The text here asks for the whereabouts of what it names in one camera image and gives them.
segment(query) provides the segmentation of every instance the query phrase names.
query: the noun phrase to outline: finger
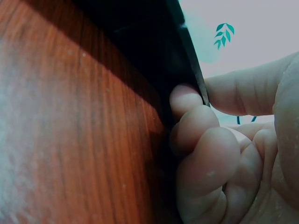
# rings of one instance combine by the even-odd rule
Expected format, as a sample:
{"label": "finger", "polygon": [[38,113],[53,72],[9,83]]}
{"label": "finger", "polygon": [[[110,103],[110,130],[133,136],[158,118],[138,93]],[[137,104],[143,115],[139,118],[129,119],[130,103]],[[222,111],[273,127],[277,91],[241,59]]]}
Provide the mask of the finger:
{"label": "finger", "polygon": [[256,133],[262,129],[274,129],[274,122],[269,123],[249,123],[244,125],[229,126],[229,128],[236,130],[245,135],[251,141]]}
{"label": "finger", "polygon": [[177,120],[180,120],[186,112],[202,104],[201,96],[189,85],[178,85],[171,92],[170,105],[173,116]]}
{"label": "finger", "polygon": [[178,209],[185,223],[222,219],[226,198],[221,187],[235,174],[239,160],[239,144],[231,131],[217,127],[202,135],[177,173]]}
{"label": "finger", "polygon": [[202,134],[219,121],[210,107],[200,105],[186,113],[171,133],[173,151],[178,156],[192,152]]}
{"label": "finger", "polygon": [[269,115],[278,84],[298,53],[255,68],[206,79],[211,104],[232,115]]}
{"label": "finger", "polygon": [[278,137],[278,155],[290,190],[289,201],[297,197],[299,208],[299,56],[285,71],[273,106]]}

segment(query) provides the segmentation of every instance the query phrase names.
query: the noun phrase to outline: wood grain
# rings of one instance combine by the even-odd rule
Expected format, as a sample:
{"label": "wood grain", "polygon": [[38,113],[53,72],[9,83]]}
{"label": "wood grain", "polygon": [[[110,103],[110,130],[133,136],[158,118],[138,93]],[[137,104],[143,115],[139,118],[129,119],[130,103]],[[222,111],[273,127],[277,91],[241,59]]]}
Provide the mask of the wood grain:
{"label": "wood grain", "polygon": [[71,1],[0,0],[0,223],[180,223],[157,108]]}

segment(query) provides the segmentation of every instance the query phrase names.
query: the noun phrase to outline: wooden desk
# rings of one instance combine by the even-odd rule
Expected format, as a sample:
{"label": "wooden desk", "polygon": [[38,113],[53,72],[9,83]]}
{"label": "wooden desk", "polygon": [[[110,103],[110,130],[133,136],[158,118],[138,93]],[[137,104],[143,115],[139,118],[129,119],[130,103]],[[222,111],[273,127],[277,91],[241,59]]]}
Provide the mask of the wooden desk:
{"label": "wooden desk", "polygon": [[0,0],[0,223],[180,223],[158,107],[70,0]]}

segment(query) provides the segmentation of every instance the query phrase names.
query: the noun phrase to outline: teal leaf icon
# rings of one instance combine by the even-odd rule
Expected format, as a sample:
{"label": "teal leaf icon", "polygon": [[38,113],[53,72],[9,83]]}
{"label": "teal leaf icon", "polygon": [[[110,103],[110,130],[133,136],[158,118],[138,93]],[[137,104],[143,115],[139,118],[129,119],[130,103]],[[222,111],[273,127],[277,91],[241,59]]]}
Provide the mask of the teal leaf icon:
{"label": "teal leaf icon", "polygon": [[220,48],[220,46],[221,46],[221,40],[217,40],[215,43],[214,43],[214,45],[215,44],[218,44],[218,49]]}
{"label": "teal leaf icon", "polygon": [[224,36],[221,38],[221,41],[222,41],[223,46],[225,46],[226,38]]}
{"label": "teal leaf icon", "polygon": [[226,37],[228,39],[228,41],[230,42],[230,33],[228,30],[225,31]]}
{"label": "teal leaf icon", "polygon": [[218,26],[217,26],[217,29],[216,29],[216,32],[219,31],[219,30],[224,26],[224,24],[225,24],[225,23],[218,25]]}
{"label": "teal leaf icon", "polygon": [[215,37],[221,36],[222,34],[223,34],[223,32],[219,32],[219,33],[216,34]]}
{"label": "teal leaf icon", "polygon": [[232,31],[233,34],[235,34],[235,29],[232,25],[226,24],[230,31]]}

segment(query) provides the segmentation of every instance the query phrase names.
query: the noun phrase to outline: skin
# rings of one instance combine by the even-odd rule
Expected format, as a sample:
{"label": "skin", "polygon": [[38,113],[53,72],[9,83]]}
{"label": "skin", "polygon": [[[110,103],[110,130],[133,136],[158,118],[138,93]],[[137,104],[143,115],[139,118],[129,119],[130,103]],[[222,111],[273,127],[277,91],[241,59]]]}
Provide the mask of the skin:
{"label": "skin", "polygon": [[177,205],[184,223],[299,223],[299,52],[205,82],[216,109],[274,114],[275,121],[220,127],[192,87],[173,90],[178,123],[171,146],[181,159]]}

